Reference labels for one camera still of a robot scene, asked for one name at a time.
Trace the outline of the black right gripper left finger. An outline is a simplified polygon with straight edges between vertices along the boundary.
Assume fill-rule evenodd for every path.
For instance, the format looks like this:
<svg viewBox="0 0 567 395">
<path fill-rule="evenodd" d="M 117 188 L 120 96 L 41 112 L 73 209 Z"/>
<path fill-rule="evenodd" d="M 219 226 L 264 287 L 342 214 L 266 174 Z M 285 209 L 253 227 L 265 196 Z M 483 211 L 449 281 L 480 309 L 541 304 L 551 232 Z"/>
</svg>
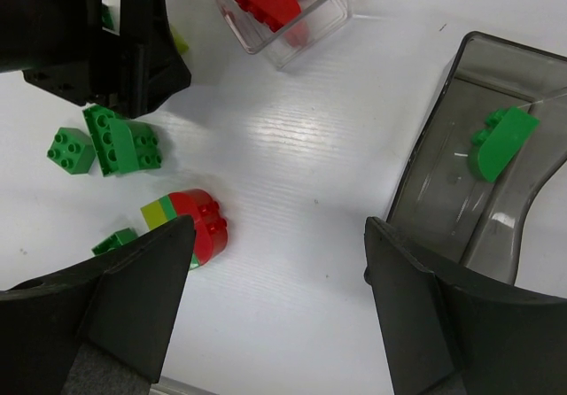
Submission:
<svg viewBox="0 0 567 395">
<path fill-rule="evenodd" d="M 161 376 L 195 234 L 182 216 L 4 290 L 2 393 L 148 393 Z"/>
</svg>

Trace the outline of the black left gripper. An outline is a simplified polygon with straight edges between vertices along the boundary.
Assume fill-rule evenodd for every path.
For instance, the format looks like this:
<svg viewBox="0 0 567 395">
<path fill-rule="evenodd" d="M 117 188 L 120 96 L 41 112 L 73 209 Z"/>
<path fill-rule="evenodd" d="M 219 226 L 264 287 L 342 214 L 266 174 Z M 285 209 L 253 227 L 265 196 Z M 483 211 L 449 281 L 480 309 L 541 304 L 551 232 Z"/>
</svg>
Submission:
<svg viewBox="0 0 567 395">
<path fill-rule="evenodd" d="M 102 0 L 1 0 L 1 70 L 75 105 L 117 105 L 135 119 L 186 89 L 166 0 L 120 0 L 120 41 Z"/>
</svg>

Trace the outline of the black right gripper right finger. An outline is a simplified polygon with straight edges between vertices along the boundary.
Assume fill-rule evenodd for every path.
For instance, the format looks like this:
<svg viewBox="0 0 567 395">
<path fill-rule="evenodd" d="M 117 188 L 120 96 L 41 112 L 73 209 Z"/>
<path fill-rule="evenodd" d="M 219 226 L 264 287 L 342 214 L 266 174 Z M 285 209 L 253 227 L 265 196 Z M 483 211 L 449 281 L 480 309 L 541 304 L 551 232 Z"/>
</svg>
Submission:
<svg viewBox="0 0 567 395">
<path fill-rule="evenodd" d="M 396 393 L 565 393 L 564 298 L 460 266 L 377 217 L 364 244 Z"/>
</svg>

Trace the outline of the lime 2x4 lego brick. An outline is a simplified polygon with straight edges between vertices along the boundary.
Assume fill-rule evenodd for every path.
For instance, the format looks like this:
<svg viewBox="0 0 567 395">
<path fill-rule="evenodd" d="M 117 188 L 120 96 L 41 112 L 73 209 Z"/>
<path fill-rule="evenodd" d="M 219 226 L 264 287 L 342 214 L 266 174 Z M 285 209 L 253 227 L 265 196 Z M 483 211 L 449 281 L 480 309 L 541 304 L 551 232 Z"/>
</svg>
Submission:
<svg viewBox="0 0 567 395">
<path fill-rule="evenodd" d="M 180 33 L 175 29 L 174 26 L 170 27 L 170 33 L 174 40 L 174 44 L 178 53 L 182 56 L 189 50 L 189 45 L 186 43 L 184 38 L 180 35 Z"/>
</svg>

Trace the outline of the small green 1x2 lego brick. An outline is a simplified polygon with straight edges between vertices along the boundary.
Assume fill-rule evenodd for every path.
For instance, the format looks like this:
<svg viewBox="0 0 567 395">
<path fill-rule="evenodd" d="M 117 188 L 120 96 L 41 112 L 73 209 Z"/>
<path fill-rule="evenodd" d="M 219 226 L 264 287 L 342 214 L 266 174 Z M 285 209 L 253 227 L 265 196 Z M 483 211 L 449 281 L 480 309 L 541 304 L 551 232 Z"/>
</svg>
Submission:
<svg viewBox="0 0 567 395">
<path fill-rule="evenodd" d="M 111 8 L 106 4 L 101 4 L 101 18 L 102 26 L 110 31 L 115 31 L 115 25 L 113 20 L 113 14 Z"/>
</svg>

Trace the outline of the dark green 2x4 lego brick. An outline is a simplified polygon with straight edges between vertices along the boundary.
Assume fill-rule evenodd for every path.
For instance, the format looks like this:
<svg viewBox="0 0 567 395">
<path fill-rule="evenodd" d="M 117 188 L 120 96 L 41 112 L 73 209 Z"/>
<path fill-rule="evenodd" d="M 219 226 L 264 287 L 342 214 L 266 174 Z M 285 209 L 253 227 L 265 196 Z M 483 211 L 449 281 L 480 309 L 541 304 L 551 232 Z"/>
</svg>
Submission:
<svg viewBox="0 0 567 395">
<path fill-rule="evenodd" d="M 82 111 L 89 135 L 103 176 L 118 173 L 118 162 L 110 129 L 112 120 L 122 120 L 122 117 L 110 109 L 100 105 L 92 105 Z"/>
</svg>

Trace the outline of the lime red striped arch lego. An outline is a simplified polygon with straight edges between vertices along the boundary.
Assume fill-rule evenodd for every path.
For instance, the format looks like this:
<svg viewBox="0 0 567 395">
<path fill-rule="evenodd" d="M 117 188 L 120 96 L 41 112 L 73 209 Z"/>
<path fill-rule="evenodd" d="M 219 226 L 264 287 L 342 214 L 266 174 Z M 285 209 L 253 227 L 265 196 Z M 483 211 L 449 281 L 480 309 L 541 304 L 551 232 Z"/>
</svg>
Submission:
<svg viewBox="0 0 567 395">
<path fill-rule="evenodd" d="M 144 205 L 141 213 L 149 230 L 178 216 L 189 215 L 193 219 L 196 237 L 190 270 L 205 265 L 228 244 L 228 223 L 218 202 L 204 190 L 171 192 Z"/>
</svg>

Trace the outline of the small green lego piece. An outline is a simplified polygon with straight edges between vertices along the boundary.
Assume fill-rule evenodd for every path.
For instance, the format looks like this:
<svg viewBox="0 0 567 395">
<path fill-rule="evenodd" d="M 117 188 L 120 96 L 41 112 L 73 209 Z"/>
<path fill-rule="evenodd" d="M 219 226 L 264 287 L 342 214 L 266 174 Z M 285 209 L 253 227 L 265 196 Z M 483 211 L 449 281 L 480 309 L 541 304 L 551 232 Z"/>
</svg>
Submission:
<svg viewBox="0 0 567 395">
<path fill-rule="evenodd" d="M 510 107 L 489 113 L 484 124 L 470 139 L 469 167 L 477 179 L 495 182 L 539 126 L 540 120 L 518 107 Z"/>
</svg>

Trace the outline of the dark green printed lego brick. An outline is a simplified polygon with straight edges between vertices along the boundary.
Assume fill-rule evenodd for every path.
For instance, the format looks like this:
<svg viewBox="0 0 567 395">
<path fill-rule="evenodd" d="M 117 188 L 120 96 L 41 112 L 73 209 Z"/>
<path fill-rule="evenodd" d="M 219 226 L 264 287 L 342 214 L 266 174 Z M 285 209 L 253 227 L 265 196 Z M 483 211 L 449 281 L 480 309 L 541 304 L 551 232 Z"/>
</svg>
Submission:
<svg viewBox="0 0 567 395">
<path fill-rule="evenodd" d="M 132 228 L 123 228 L 112 233 L 105 240 L 94 246 L 91 251 L 95 256 L 99 256 L 129 244 L 137 238 L 138 235 Z"/>
</svg>

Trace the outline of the grey translucent plastic container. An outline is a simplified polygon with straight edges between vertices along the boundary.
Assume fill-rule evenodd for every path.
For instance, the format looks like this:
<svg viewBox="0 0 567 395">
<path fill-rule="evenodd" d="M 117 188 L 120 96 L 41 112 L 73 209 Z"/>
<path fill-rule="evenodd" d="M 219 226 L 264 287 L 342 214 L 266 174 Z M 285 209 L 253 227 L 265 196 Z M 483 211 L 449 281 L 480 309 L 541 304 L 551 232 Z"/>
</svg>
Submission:
<svg viewBox="0 0 567 395">
<path fill-rule="evenodd" d="M 565 160 L 565 57 L 471 32 L 441 77 L 387 220 L 512 284 L 528 211 Z"/>
</svg>

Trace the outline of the dark green 2x2 lego brick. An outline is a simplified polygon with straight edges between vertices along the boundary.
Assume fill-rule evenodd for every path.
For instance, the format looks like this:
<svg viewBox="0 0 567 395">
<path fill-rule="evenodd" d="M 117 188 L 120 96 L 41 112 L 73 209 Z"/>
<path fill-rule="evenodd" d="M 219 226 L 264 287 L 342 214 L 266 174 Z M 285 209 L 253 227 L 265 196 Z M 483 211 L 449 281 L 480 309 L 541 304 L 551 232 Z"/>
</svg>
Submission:
<svg viewBox="0 0 567 395">
<path fill-rule="evenodd" d="M 88 174 L 95 157 L 91 139 L 78 128 L 59 128 L 47 150 L 47 158 L 71 175 Z"/>
</svg>

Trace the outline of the clear plastic container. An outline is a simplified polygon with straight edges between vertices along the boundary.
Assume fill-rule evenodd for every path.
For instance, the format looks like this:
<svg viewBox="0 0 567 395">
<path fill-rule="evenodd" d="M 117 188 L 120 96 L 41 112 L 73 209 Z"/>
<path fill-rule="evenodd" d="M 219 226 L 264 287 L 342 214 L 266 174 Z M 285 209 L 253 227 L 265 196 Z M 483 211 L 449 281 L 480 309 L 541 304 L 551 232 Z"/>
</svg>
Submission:
<svg viewBox="0 0 567 395">
<path fill-rule="evenodd" d="M 245 52 L 265 53 L 281 69 L 341 28 L 350 0 L 215 0 Z"/>
</svg>

